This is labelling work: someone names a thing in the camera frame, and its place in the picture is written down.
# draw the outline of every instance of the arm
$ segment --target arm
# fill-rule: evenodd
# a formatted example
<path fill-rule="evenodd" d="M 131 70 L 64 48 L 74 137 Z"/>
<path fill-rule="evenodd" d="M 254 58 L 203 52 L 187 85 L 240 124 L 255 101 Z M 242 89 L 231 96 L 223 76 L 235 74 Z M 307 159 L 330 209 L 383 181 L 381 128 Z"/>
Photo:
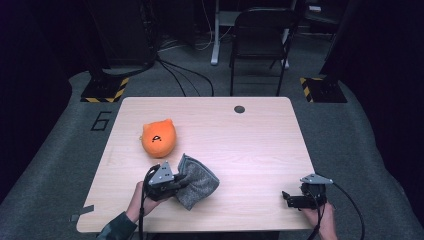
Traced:
<path fill-rule="evenodd" d="M 128 239 L 137 228 L 136 222 L 140 218 L 141 207 L 141 192 L 143 190 L 143 182 L 138 182 L 127 211 L 121 213 L 119 216 L 110 221 L 100 232 L 96 239 Z M 155 202 L 150 198 L 144 201 L 144 216 L 147 216 L 155 207 L 161 202 Z"/>
<path fill-rule="evenodd" d="M 316 226 L 318 223 L 318 211 L 312 209 L 301 209 L 309 223 Z M 325 204 L 324 215 L 321 219 L 319 235 L 322 240 L 337 240 L 336 222 L 334 220 L 334 207 L 330 203 Z"/>

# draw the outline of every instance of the chair backrest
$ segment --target chair backrest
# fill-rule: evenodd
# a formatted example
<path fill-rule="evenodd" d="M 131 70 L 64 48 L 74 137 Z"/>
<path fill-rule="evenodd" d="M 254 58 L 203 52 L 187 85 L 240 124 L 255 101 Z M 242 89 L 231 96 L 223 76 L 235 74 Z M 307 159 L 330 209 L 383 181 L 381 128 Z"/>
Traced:
<path fill-rule="evenodd" d="M 300 16 L 287 8 L 250 8 L 240 13 L 234 27 L 237 28 L 278 28 L 293 29 L 300 21 Z"/>

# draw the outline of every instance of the gray tape on table corner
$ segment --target gray tape on table corner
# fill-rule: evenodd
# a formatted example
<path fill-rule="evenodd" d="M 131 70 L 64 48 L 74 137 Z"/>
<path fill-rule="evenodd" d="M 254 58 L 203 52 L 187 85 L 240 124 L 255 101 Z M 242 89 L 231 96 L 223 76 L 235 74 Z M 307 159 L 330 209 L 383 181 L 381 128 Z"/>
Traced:
<path fill-rule="evenodd" d="M 71 217 L 69 218 L 69 222 L 76 222 L 78 221 L 81 215 L 92 212 L 92 211 L 94 211 L 94 205 L 83 207 L 78 211 L 78 213 L 71 215 Z"/>

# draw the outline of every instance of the hand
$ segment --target hand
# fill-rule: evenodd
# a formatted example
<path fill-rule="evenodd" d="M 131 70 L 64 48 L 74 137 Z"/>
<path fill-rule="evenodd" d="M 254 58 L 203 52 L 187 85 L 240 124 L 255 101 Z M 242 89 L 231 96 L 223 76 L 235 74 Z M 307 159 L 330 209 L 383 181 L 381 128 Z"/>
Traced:
<path fill-rule="evenodd" d="M 143 181 L 137 183 L 135 187 L 134 195 L 131 198 L 131 202 L 128 205 L 128 209 L 126 211 L 128 218 L 134 223 L 137 222 L 138 219 L 140 218 L 142 190 L 143 190 Z M 161 201 L 155 202 L 150 198 L 146 198 L 146 200 L 144 201 L 144 216 L 147 216 L 155 207 L 157 207 L 160 203 L 166 200 L 168 199 L 163 199 Z"/>
<path fill-rule="evenodd" d="M 324 215 L 321 219 L 319 235 L 322 240 L 337 240 L 336 234 L 336 222 L 334 220 L 334 207 L 330 203 L 326 203 L 324 206 L 320 207 L 320 214 Z M 312 226 L 316 226 L 318 223 L 318 211 L 312 209 L 301 209 L 303 214 L 305 214 L 309 223 Z"/>

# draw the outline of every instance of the black face marking on toy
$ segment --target black face marking on toy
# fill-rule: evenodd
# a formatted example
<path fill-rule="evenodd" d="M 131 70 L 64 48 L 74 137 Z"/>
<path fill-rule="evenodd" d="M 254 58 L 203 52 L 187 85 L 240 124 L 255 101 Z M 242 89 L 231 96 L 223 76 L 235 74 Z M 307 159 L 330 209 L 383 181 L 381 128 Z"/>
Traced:
<path fill-rule="evenodd" d="M 157 140 L 162 141 L 162 139 L 161 139 L 159 136 L 154 136 L 154 137 L 152 138 L 152 142 L 155 142 L 155 141 L 157 141 Z"/>

